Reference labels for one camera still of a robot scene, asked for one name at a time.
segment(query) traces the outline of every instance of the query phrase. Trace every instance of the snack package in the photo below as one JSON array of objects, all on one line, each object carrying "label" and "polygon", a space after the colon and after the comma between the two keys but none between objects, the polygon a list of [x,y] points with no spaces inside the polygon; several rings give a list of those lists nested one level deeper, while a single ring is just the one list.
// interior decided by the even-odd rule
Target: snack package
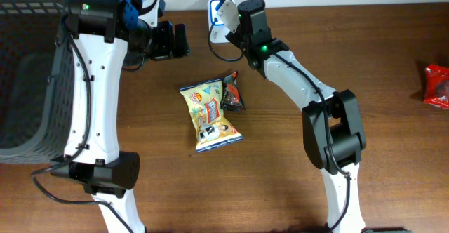
[{"label": "snack package", "polygon": [[221,102],[223,110],[241,111],[246,109],[236,86],[236,79],[238,75],[239,73],[235,71],[223,79],[224,92],[223,100]]},{"label": "snack package", "polygon": [[449,69],[430,65],[426,68],[425,103],[442,109],[449,109]]},{"label": "snack package", "polygon": [[196,151],[205,152],[243,139],[223,116],[221,79],[180,89],[196,129]]}]

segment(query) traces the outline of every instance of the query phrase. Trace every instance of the red package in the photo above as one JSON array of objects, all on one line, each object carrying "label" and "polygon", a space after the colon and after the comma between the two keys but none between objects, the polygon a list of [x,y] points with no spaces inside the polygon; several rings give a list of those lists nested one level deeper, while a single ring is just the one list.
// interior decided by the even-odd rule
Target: red package
[{"label": "red package", "polygon": [[430,65],[426,68],[427,89],[425,103],[449,109],[449,69]]}]

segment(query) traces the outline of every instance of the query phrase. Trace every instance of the wooden table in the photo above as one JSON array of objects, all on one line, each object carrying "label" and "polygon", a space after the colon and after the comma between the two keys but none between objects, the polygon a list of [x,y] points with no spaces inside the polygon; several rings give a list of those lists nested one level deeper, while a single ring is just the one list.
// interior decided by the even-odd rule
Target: wooden table
[{"label": "wooden table", "polygon": [[[422,103],[424,68],[448,64],[449,4],[329,6],[267,11],[275,37],[324,83],[358,96],[368,146],[358,180],[367,227],[449,229],[449,112]],[[321,174],[302,146],[302,117],[276,85],[241,61],[208,50],[205,11],[169,12],[185,23],[192,54],[123,74],[121,149],[138,152],[135,187],[150,232],[269,232],[323,226]],[[236,57],[231,46],[218,46]],[[243,142],[195,152],[181,86],[240,72],[248,110],[225,116]],[[66,206],[29,179],[40,166],[0,165],[0,232],[106,232],[96,206]],[[41,177],[56,195],[89,199],[81,186]]]}]

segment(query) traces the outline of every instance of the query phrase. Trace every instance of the yellow snack bag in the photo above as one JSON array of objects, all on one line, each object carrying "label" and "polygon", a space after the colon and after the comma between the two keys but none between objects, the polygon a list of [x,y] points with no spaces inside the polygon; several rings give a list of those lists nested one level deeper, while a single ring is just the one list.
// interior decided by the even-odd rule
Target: yellow snack bag
[{"label": "yellow snack bag", "polygon": [[205,81],[180,89],[189,107],[196,129],[196,151],[205,152],[243,139],[243,136],[223,116],[221,79]]}]

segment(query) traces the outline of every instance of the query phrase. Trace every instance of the plastic crate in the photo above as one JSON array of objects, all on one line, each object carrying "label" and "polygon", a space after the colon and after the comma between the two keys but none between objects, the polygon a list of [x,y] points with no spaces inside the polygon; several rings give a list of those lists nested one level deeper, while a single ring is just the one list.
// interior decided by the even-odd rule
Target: plastic crate
[{"label": "plastic crate", "polygon": [[72,121],[74,66],[55,45],[66,0],[0,0],[0,163],[61,155]]}]

